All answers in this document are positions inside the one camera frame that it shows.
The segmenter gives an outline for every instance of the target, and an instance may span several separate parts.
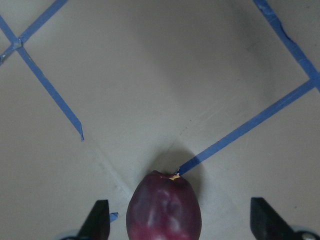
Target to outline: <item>blue tape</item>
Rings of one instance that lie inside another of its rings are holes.
[[[240,138],[242,135],[246,134],[259,124],[263,123],[265,120],[270,118],[272,115],[279,112],[281,109],[285,108],[289,104],[293,103],[295,100],[309,92],[311,89],[313,89],[315,86],[313,85],[313,82],[311,80],[308,80],[271,106],[269,106],[264,111],[260,112],[258,115],[251,118],[249,121],[247,121],[245,124],[241,125],[231,133],[229,133],[227,136],[223,137],[221,140],[217,141],[215,144],[208,147],[206,150],[202,151],[183,165],[181,165],[176,172],[177,174],[183,175],[204,160],[208,159],[209,157],[213,156],[215,153],[219,152],[221,149],[228,146],[233,141]]]
[[[277,17],[276,13],[272,10],[266,0],[253,0],[255,5],[260,9],[265,19],[269,22],[273,30],[276,32],[278,37],[281,39],[283,44],[300,64],[302,69],[308,75],[314,86],[320,91],[320,74],[311,61],[308,60],[304,52],[300,49],[285,32],[282,23]]]
[[[17,51],[25,63],[29,66],[34,75],[38,78],[47,92],[50,94],[52,99],[63,111],[65,116],[69,119],[75,129],[79,132],[81,140],[84,140],[84,134],[82,130],[82,125],[77,116],[72,112],[70,107],[60,96],[54,86],[45,77],[40,68],[32,61],[31,57],[23,47],[23,44],[33,35],[45,22],[49,20],[68,0],[56,0],[37,20],[31,24],[20,37],[16,37],[13,31],[10,29],[8,24],[0,15],[0,28],[6,35],[6,37],[11,42],[10,47],[8,47],[2,55],[0,55],[0,65],[12,54],[12,52]]]
[[[112,223],[113,221],[118,219],[118,213],[117,212],[112,212],[110,213],[109,217],[110,217],[110,223]]]
[[[42,27],[60,8],[62,8],[68,0],[56,0],[48,7],[20,36],[25,43],[39,28]]]

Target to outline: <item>plum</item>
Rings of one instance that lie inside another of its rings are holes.
[[[198,240],[201,212],[190,183],[156,170],[139,183],[126,212],[130,240]]]

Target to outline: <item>glossy purple skin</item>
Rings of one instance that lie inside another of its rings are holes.
[[[153,171],[136,188],[126,212],[130,240],[198,240],[201,213],[190,183]]]

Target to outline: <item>gray floor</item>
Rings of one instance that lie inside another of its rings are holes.
[[[0,0],[21,34],[52,0]],[[320,68],[320,3],[270,0]],[[0,31],[0,52],[9,41]],[[97,199],[126,210],[150,170],[174,172],[308,80],[251,0],[70,0],[25,44],[82,122],[85,141],[15,52],[0,67],[0,236],[57,240]],[[201,240],[248,239],[250,198],[320,231],[316,89],[184,176]]]

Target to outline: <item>floor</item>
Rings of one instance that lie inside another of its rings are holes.
[[[19,36],[53,0],[0,0]],[[268,1],[320,68],[320,3]],[[0,31],[0,52],[10,42]],[[69,0],[24,48],[82,123],[84,141],[14,52],[0,66],[0,235],[59,240],[94,202],[118,219],[151,170],[173,173],[308,80],[251,0]],[[255,239],[250,198],[320,231],[314,88],[183,176],[200,239]]]

